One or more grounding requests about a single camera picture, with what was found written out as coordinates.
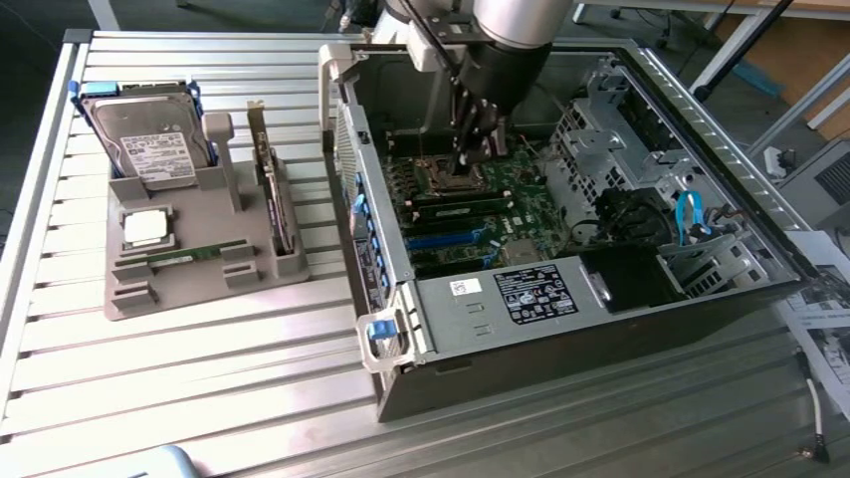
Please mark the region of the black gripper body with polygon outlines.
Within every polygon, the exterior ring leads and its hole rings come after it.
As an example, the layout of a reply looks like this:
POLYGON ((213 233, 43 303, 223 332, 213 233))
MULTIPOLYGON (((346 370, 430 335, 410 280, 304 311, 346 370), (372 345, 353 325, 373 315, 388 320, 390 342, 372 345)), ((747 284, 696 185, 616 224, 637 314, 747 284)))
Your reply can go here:
POLYGON ((553 44, 518 49, 497 42, 466 44, 454 91, 453 114, 458 119, 477 100, 497 106, 509 117, 525 101, 549 59, 553 44))

